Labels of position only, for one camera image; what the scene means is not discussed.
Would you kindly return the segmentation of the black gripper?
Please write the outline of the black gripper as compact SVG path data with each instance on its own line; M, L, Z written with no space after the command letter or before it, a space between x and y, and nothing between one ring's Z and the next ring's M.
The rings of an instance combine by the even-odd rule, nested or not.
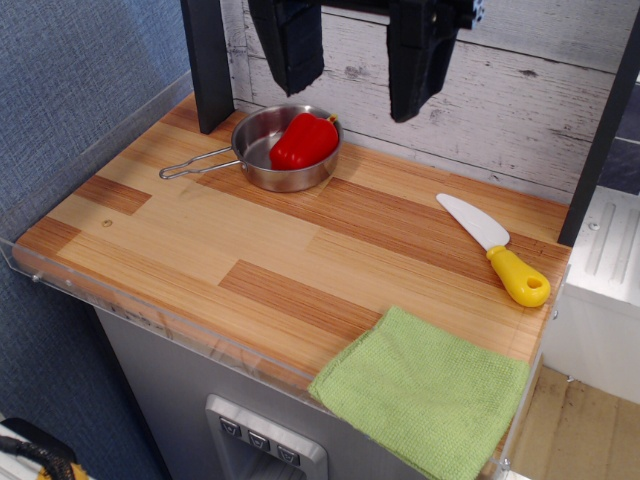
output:
M474 29L485 5L462 1L320 1L321 5L387 15L391 117L402 123L443 87L458 29ZM276 84L300 93L324 71L321 6L307 1L248 2Z

